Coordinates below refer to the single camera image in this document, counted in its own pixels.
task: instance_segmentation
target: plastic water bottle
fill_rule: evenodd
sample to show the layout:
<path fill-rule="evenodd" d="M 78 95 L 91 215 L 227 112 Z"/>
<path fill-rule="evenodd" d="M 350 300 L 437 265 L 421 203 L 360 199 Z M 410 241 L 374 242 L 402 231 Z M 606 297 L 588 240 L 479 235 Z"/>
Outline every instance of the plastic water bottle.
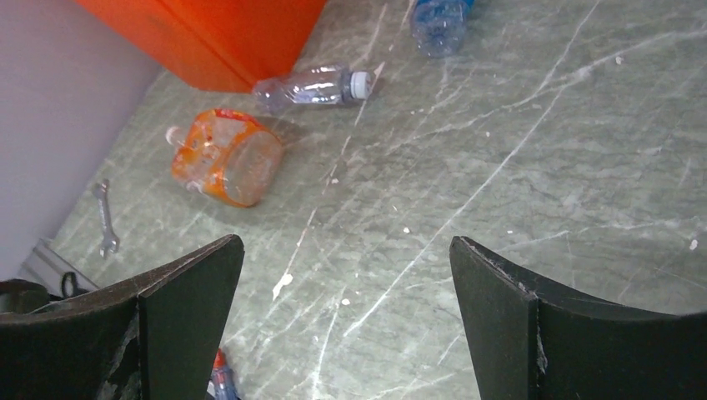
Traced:
<path fill-rule="evenodd" d="M 253 95 L 261 108 L 277 115 L 293 104 L 357 103 L 369 97 L 373 80 L 371 72 L 351 71 L 339 62 L 259 81 Z"/>
<path fill-rule="evenodd" d="M 213 382 L 215 400 L 241 400 L 233 382 L 233 370 L 228 366 L 226 356 L 221 349 L 216 353 L 216 360 L 213 362 L 211 382 Z"/>
<path fill-rule="evenodd" d="M 410 31 L 422 54 L 443 58 L 455 54 L 466 33 L 474 0 L 418 0 L 410 17 Z"/>

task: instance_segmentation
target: label on container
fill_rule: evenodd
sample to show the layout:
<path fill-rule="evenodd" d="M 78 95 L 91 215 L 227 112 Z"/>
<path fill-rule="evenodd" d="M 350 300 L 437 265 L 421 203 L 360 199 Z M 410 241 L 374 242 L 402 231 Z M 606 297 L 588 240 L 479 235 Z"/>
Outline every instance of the label on container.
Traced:
<path fill-rule="evenodd" d="M 189 190 L 247 207 L 227 194 L 225 166 L 244 141 L 262 132 L 268 129 L 248 114 L 225 109 L 202 112 L 194 119 L 184 146 L 174 155 L 172 176 Z"/>

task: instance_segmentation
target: metal wrench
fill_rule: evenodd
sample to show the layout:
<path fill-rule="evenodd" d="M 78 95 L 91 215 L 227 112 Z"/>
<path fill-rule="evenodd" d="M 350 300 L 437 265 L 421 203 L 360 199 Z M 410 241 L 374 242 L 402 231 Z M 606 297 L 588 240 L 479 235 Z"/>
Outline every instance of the metal wrench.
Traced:
<path fill-rule="evenodd" d="M 102 182 L 96 183 L 93 187 L 93 196 L 98 199 L 98 207 L 101 211 L 101 228 L 103 229 L 103 241 L 99 252 L 101 257 L 108 256 L 108 250 L 111 253 L 117 253 L 120 246 L 120 239 L 113 231 L 113 224 L 110 218 L 110 208 L 108 208 L 108 180 L 103 179 Z"/>

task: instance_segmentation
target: floor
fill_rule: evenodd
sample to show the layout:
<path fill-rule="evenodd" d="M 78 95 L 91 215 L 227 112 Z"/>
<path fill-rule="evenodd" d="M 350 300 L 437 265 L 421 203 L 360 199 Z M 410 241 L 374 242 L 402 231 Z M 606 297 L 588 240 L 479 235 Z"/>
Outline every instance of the floor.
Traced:
<path fill-rule="evenodd" d="M 444 60 L 414 51 L 411 5 L 330 0 L 299 65 L 375 70 L 377 93 L 258 116 L 288 155 L 252 209 L 179 187 L 164 141 L 204 109 L 258 115 L 252 100 L 163 73 L 96 175 L 120 252 L 98 256 L 88 191 L 54 248 L 105 286 L 241 236 L 223 342 L 248 400 L 478 399 L 455 235 L 611 301 L 707 308 L 704 1 L 478 0 Z"/>

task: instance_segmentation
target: dirty plastic container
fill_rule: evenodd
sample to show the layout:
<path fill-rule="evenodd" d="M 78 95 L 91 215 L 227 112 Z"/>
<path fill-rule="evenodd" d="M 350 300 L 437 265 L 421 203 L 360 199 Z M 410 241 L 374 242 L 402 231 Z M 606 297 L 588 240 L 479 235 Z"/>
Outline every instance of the dirty plastic container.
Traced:
<path fill-rule="evenodd" d="M 410 32 L 418 50 L 432 58 L 455 54 L 464 42 L 474 0 L 418 0 L 410 16 Z"/>
<path fill-rule="evenodd" d="M 282 77 L 259 81 L 253 95 L 259 106 L 273 115 L 294 104 L 350 104 L 367 99 L 374 75 L 351 71 L 343 62 L 323 65 Z"/>
<path fill-rule="evenodd" d="M 260 201 L 284 155 L 275 134 L 233 110 L 202 112 L 189 130 L 171 127 L 166 138 L 176 148 L 174 179 L 190 191 L 235 207 Z"/>

